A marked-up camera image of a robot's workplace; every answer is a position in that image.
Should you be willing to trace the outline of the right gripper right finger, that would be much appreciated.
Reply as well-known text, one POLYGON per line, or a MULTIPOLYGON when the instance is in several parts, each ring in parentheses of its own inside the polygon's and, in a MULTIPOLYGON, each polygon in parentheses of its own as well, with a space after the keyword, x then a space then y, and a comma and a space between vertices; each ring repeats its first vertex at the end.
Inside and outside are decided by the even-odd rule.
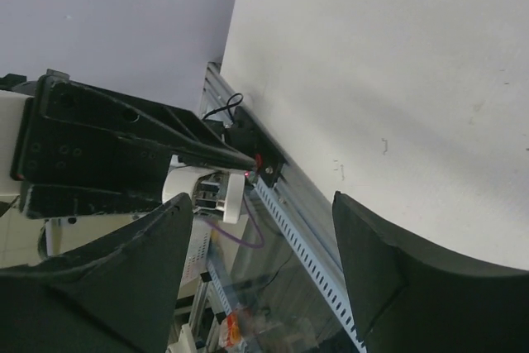
POLYGON ((526 352, 528 273, 468 257, 341 192, 332 219, 369 352, 526 352))

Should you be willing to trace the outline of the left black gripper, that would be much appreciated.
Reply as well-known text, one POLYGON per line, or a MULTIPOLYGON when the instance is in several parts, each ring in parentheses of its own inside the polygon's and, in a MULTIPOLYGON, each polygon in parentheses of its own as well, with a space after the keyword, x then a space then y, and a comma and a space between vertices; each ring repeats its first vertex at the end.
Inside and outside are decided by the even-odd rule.
POLYGON ((26 217, 151 212, 174 157, 208 169, 255 164, 186 109, 54 74, 13 90, 26 95, 10 170, 26 217))

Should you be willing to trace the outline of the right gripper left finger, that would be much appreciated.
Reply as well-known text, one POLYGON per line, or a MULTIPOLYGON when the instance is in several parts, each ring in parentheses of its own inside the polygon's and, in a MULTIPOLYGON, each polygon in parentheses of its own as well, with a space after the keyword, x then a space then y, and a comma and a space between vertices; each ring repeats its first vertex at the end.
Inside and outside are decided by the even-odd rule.
POLYGON ((1 270, 3 352, 163 352, 193 225, 181 193, 38 265, 1 270))

